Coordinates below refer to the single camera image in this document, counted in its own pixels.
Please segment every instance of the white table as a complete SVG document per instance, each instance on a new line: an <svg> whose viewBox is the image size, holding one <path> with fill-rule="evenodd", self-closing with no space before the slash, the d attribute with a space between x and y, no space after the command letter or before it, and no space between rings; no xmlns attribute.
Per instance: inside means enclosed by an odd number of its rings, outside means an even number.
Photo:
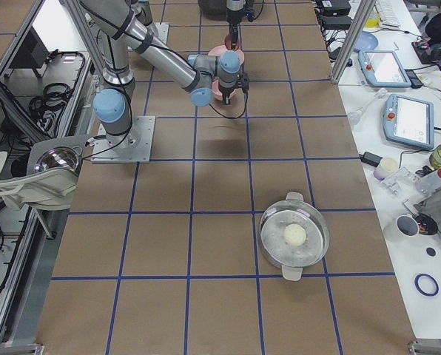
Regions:
<svg viewBox="0 0 441 355"><path fill-rule="evenodd" d="M390 2L393 4L395 14L400 18L402 24L400 29L419 34L417 26L403 1L392 0ZM357 9L358 6L358 0L353 1L351 5L353 7L352 12L354 12L354 9ZM399 60L407 69L424 67L411 47L411 42L415 40L415 36L387 30L374 34L379 40L377 50L395 50ZM354 111L364 105L373 98L377 91L377 88L360 84L364 80L364 76L357 62L357 54L354 53L351 58L354 64L352 67L346 68L339 84L340 94L347 112ZM441 72L439 69L433 67L418 71L418 73L431 81L429 86L441 89ZM428 87L422 87L421 89L389 89L388 91L433 102L434 125L441 127L440 92ZM400 153L403 150L413 150L413 148L386 140L382 128L382 112L386 97L374 101L368 107L359 124L353 127L352 133L359 152L372 152L382 157L399 160ZM441 144L441 132L436 132L434 135L434 145L437 146L438 144ZM424 165L429 165L428 156L429 152L403 155L402 166L408 168L411 172L415 172ZM403 200L408 198L417 200L422 196L413 186L404 183L400 184L403 188L401 194L393 196L374 178L371 166L364 164L364 172L382 228L391 223L397 216L406 213L406 209L402 205ZM441 339L441 239L437 236L420 235L419 237L397 242L387 240L388 237L385 235L388 251L416 338ZM428 247L436 250L435 257L426 254L426 248ZM439 283L440 291L437 296L426 297L418 293L414 286L414 278L420 273L432 275Z"/></svg>

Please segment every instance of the blue joint cap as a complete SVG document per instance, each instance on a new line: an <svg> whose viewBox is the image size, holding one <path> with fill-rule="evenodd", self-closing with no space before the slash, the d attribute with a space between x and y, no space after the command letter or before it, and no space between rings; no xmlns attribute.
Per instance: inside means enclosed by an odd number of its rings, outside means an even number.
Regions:
<svg viewBox="0 0 441 355"><path fill-rule="evenodd" d="M191 65L191 67L194 66L194 62L196 61L196 58L198 57L198 54L191 54L188 55L188 63Z"/></svg>
<svg viewBox="0 0 441 355"><path fill-rule="evenodd" d="M199 87L191 91L191 102L195 106L207 106L212 100L212 90L208 87Z"/></svg>
<svg viewBox="0 0 441 355"><path fill-rule="evenodd" d="M99 119L111 124L125 113L125 98L115 89L104 89L94 97L94 111Z"/></svg>
<svg viewBox="0 0 441 355"><path fill-rule="evenodd" d="M219 64L229 74L235 74L240 69L240 58L235 51L228 50L220 56Z"/></svg>

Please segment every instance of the blue ring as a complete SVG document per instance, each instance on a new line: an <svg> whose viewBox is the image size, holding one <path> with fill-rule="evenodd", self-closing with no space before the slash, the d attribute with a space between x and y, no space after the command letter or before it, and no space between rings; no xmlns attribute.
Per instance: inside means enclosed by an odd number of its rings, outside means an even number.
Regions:
<svg viewBox="0 0 441 355"><path fill-rule="evenodd" d="M434 286L436 287L436 291L429 294L428 292L424 292L423 289L420 287L419 281L421 277L427 277L428 279L430 279ZM427 296L427 297L433 297L436 296L437 293L440 291L440 286L437 284L437 281L434 277L432 277L429 274L418 274L415 278L414 278L414 287L416 287L416 289L418 290L418 292L420 292L423 296Z"/></svg>

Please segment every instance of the white keyboard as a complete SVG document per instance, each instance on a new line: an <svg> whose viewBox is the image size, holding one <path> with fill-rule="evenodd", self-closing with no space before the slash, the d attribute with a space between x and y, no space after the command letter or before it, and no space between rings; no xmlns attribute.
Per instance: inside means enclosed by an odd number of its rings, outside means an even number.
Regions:
<svg viewBox="0 0 441 355"><path fill-rule="evenodd" d="M375 7L377 8L378 15L380 16L380 27L399 29L401 26L400 20L393 12L390 0L377 0L375 2Z"/></svg>

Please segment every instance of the white cup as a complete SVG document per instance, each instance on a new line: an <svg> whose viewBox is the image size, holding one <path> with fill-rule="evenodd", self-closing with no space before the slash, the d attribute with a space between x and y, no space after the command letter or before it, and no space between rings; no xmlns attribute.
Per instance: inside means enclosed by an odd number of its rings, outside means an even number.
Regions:
<svg viewBox="0 0 441 355"><path fill-rule="evenodd" d="M393 158L382 158L374 170L374 176L383 180L398 171L398 162Z"/></svg>
<svg viewBox="0 0 441 355"><path fill-rule="evenodd" d="M401 241L416 237L420 233L420 225L409 214L398 216L383 229L387 240Z"/></svg>

